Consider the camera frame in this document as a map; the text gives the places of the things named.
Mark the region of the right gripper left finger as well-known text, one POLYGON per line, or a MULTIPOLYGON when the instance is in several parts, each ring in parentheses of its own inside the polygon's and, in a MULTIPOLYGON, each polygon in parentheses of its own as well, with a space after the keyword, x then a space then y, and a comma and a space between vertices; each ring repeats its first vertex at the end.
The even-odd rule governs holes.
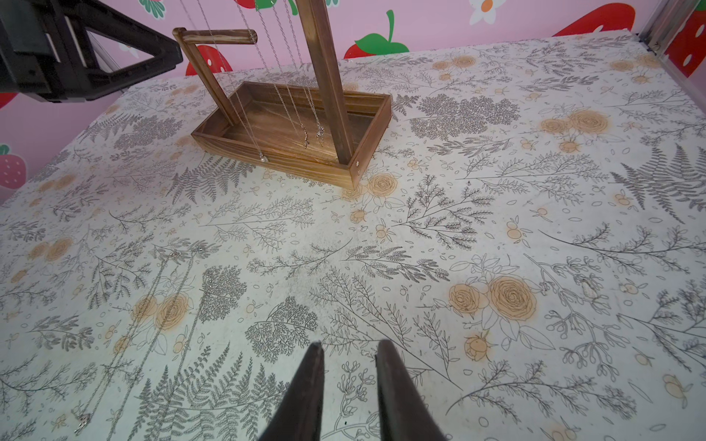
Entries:
POLYGON ((325 352, 320 342, 307 348, 281 404, 260 440, 319 440, 325 392, 325 352))

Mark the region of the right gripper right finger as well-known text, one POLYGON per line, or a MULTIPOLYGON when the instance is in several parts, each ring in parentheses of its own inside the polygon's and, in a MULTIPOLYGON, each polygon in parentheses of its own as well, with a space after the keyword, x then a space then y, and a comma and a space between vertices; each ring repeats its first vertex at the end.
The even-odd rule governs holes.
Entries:
POLYGON ((390 340, 375 356, 382 440, 445 440, 390 340))

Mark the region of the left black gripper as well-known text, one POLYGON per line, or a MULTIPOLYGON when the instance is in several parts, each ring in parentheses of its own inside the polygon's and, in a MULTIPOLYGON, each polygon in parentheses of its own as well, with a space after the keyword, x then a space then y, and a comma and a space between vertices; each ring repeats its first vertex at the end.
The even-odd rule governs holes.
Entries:
POLYGON ((1 91, 93 101, 175 69, 177 42, 100 1, 3 1, 1 91), (109 64, 107 44, 139 58, 109 64))

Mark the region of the wooden jewelry display stand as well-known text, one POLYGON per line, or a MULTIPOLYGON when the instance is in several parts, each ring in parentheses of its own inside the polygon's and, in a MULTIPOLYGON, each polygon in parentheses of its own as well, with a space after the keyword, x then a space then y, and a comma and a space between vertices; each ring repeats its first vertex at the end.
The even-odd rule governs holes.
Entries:
POLYGON ((217 109, 191 136, 210 154, 354 190, 392 120, 392 98, 343 88, 327 6, 295 4, 315 86, 244 81, 227 93, 201 43, 257 45, 251 29, 176 28, 173 35, 217 109))

